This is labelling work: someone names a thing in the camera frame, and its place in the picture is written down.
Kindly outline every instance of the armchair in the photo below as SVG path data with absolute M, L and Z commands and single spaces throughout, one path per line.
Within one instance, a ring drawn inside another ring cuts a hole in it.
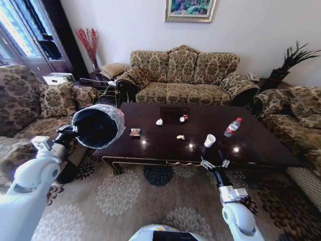
M 187 46 L 168 52 L 133 51 L 132 68 L 116 78 L 127 101 L 244 106 L 259 87 L 237 73 L 239 57 L 200 53 Z
M 56 129 L 67 125 L 72 114 L 67 116 L 41 117 L 40 86 L 45 86 L 25 66 L 0 67 L 0 191 L 10 186 L 15 169 L 32 159 L 36 149 L 30 142 L 34 136 L 50 136 L 54 139 Z M 91 87 L 70 88 L 75 111 L 92 105 L 99 97 Z M 51 92 L 47 98 L 59 102 L 59 95 Z M 61 165 L 59 182 L 74 179 L 87 148 L 72 141 L 65 160 Z
M 254 97 L 251 112 L 306 165 L 286 171 L 321 211 L 321 129 L 308 125 L 311 122 L 305 122 L 296 111 L 304 106 L 313 113 L 311 120 L 317 125 L 320 96 L 320 87 L 269 89 Z

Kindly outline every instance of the patterned carpet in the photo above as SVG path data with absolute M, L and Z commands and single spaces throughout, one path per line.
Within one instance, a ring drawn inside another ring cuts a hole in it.
M 216 181 L 201 168 L 123 166 L 112 170 L 91 157 L 77 180 L 53 187 L 33 240 L 128 240 L 141 226 L 166 224 L 208 240 L 232 240 L 221 215 Z M 265 240 L 321 240 L 321 217 L 302 192 L 282 174 L 248 184 L 248 172 L 228 172 L 242 200 L 256 216 Z

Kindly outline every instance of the framed painting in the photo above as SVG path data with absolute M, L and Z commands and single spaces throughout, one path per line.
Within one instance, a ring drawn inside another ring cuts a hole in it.
M 166 22 L 210 23 L 216 0 L 166 0 Z

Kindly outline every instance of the dark wood table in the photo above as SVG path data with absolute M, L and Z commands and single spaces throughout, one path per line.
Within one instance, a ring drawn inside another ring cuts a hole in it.
M 302 167 L 303 164 L 283 146 L 257 119 L 243 107 L 166 105 L 123 103 L 126 129 L 123 135 L 95 156 L 121 173 L 120 163 L 199 167 L 202 147 L 207 134 L 217 141 L 205 153 L 206 160 L 222 164 L 218 149 L 231 163 L 229 168 L 266 169 Z M 179 117 L 189 119 L 179 124 Z M 155 122 L 162 117 L 164 124 Z M 223 133 L 237 117 L 243 119 L 235 134 L 226 138 Z M 131 128 L 140 128 L 140 138 L 129 135 Z M 185 140 L 178 140 L 184 135 Z

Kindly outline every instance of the telephone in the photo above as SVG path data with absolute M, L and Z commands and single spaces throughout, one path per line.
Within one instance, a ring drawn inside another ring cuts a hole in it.
M 259 81 L 260 77 L 257 74 L 252 74 L 251 72 L 247 74 L 248 80 Z

